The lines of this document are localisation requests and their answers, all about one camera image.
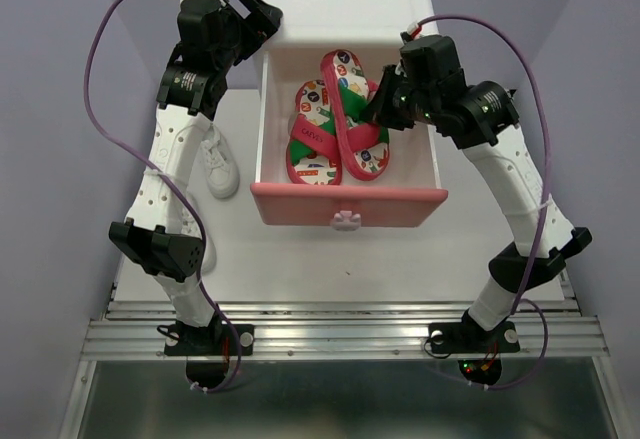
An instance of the pink slipper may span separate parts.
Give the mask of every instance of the pink slipper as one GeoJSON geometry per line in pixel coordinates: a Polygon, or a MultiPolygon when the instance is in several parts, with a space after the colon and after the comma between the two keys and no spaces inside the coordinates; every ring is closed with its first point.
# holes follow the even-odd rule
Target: pink slipper
{"type": "Polygon", "coordinates": [[[358,102],[366,103],[372,87],[358,58],[349,51],[336,50],[324,56],[322,77],[335,117],[336,136],[342,162],[347,171],[361,181],[372,181],[389,163],[389,131],[384,127],[357,122],[347,115],[358,102]]]}
{"type": "Polygon", "coordinates": [[[287,174],[295,184],[337,186],[342,163],[324,82],[306,82],[296,94],[296,120],[287,146],[287,174]]]}

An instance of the purple cable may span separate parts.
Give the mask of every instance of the purple cable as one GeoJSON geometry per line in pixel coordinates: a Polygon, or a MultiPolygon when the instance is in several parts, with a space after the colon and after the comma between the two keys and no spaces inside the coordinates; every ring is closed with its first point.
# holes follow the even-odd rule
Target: purple cable
{"type": "MultiPolygon", "coordinates": [[[[533,71],[531,70],[531,66],[529,65],[529,62],[524,57],[524,54],[522,53],[520,48],[516,46],[513,43],[513,41],[511,41],[511,39],[509,39],[507,35],[503,33],[501,30],[499,30],[497,27],[489,24],[488,22],[482,19],[479,19],[473,16],[466,16],[463,14],[435,14],[433,16],[429,16],[425,19],[422,19],[421,21],[418,21],[417,25],[419,28],[422,28],[422,26],[430,22],[451,20],[451,19],[458,20],[458,21],[473,22],[475,24],[483,26],[489,29],[490,31],[492,31],[493,33],[495,33],[496,35],[498,35],[504,42],[507,43],[507,45],[511,48],[514,54],[520,60],[520,63],[522,64],[522,67],[524,68],[524,71],[527,74],[527,78],[529,79],[529,83],[531,84],[531,90],[533,91],[533,98],[536,103],[536,109],[538,110],[538,116],[540,117],[540,127],[542,128],[542,142],[544,144],[544,169],[541,174],[542,193],[540,195],[540,214],[538,216],[536,233],[533,237],[533,243],[531,244],[531,252],[529,253],[529,257],[527,259],[527,264],[524,269],[524,274],[522,275],[522,281],[520,282],[520,287],[518,288],[518,292],[516,293],[516,296],[513,300],[513,305],[511,306],[510,315],[513,315],[516,313],[516,310],[518,309],[518,304],[520,304],[520,302],[526,302],[529,305],[531,305],[535,309],[535,311],[540,315],[540,319],[542,320],[544,338],[543,338],[542,350],[540,351],[540,356],[538,356],[538,359],[536,360],[535,364],[527,374],[507,384],[487,387],[488,390],[494,390],[494,391],[505,390],[505,389],[509,389],[511,387],[517,386],[519,384],[522,384],[523,382],[530,379],[534,374],[538,372],[538,370],[540,369],[540,366],[542,365],[542,361],[544,360],[544,356],[547,353],[547,345],[549,343],[549,327],[547,324],[547,320],[544,317],[544,313],[542,312],[542,309],[540,309],[540,307],[538,307],[538,305],[535,304],[533,301],[530,301],[529,299],[524,299],[522,295],[527,290],[527,285],[529,284],[529,278],[531,277],[531,270],[533,269],[533,261],[535,260],[536,253],[538,252],[538,248],[540,247],[540,241],[542,240],[542,232],[544,230],[544,224],[547,219],[547,202],[549,201],[550,188],[551,188],[548,180],[549,177],[551,177],[551,141],[549,138],[549,128],[547,126],[547,118],[544,113],[544,108],[542,107],[542,100],[540,99],[540,90],[538,89],[538,83],[536,82],[536,79],[533,75],[533,71]]],[[[448,377],[450,377],[451,379],[459,379],[453,376],[448,376],[448,377]]]]}
{"type": "MultiPolygon", "coordinates": [[[[102,127],[102,125],[98,122],[98,119],[96,119],[96,116],[93,113],[93,109],[91,108],[91,101],[89,99],[89,79],[91,78],[91,66],[93,65],[93,58],[94,58],[94,56],[96,54],[96,49],[98,48],[98,44],[100,42],[100,38],[102,37],[102,33],[104,32],[105,27],[107,27],[107,23],[109,22],[109,19],[111,18],[111,16],[113,15],[114,11],[116,10],[116,8],[120,5],[120,3],[122,1],[124,1],[124,0],[114,0],[113,4],[111,4],[111,6],[109,6],[109,9],[107,9],[107,12],[105,13],[104,17],[102,18],[102,22],[100,23],[100,26],[98,27],[98,31],[96,32],[96,35],[95,35],[95,37],[93,39],[93,42],[91,43],[91,49],[89,49],[89,55],[87,56],[87,64],[86,64],[85,69],[84,69],[84,81],[83,81],[83,87],[82,87],[83,96],[84,96],[84,107],[85,107],[85,109],[87,111],[87,115],[89,116],[89,119],[91,120],[91,123],[94,125],[94,127],[98,130],[98,132],[106,140],[108,140],[112,144],[115,144],[116,146],[120,147],[121,149],[124,149],[125,151],[127,151],[129,154],[131,154],[137,160],[139,160],[140,162],[144,163],[149,169],[153,169],[155,171],[160,171],[158,166],[156,166],[153,162],[151,162],[141,152],[137,151],[136,149],[134,149],[130,145],[122,142],[120,139],[118,139],[116,137],[113,137],[111,134],[109,134],[102,127]]],[[[187,198],[184,196],[184,194],[182,194],[182,192],[180,192],[180,189],[178,188],[178,186],[176,186],[171,179],[169,179],[167,176],[165,176],[163,174],[159,174],[159,177],[167,185],[167,187],[169,187],[171,192],[173,192],[176,195],[178,200],[184,205],[184,207],[193,216],[193,219],[196,221],[196,224],[198,224],[198,228],[200,229],[200,235],[202,236],[202,247],[203,247],[203,250],[206,249],[206,247],[207,247],[207,235],[204,232],[204,223],[202,222],[202,219],[198,215],[197,211],[195,210],[195,208],[191,204],[189,204],[189,201],[187,200],[187,198]]],[[[233,334],[234,342],[236,344],[236,349],[238,351],[238,360],[236,362],[235,367],[231,371],[231,374],[229,374],[226,377],[226,379],[224,381],[222,381],[222,383],[220,383],[220,385],[218,385],[218,386],[216,386],[216,387],[214,387],[212,389],[207,389],[206,391],[204,391],[202,388],[198,387],[198,389],[203,391],[203,392],[212,393],[212,392],[218,392],[218,391],[224,389],[235,378],[236,374],[238,373],[238,369],[240,368],[240,362],[241,362],[241,356],[242,356],[242,347],[240,345],[240,337],[238,336],[238,331],[236,330],[235,326],[231,323],[231,321],[227,318],[227,316],[220,310],[220,307],[218,306],[218,304],[213,299],[211,299],[211,296],[209,296],[209,293],[207,292],[207,289],[205,288],[205,286],[204,286],[204,284],[202,282],[201,266],[202,266],[202,264],[198,267],[198,270],[196,271],[196,278],[198,279],[198,286],[200,287],[200,290],[202,291],[202,295],[205,297],[207,302],[211,305],[211,307],[216,312],[216,314],[218,314],[220,316],[220,319],[222,319],[224,322],[226,322],[229,325],[229,328],[231,329],[231,333],[233,334]]]]}

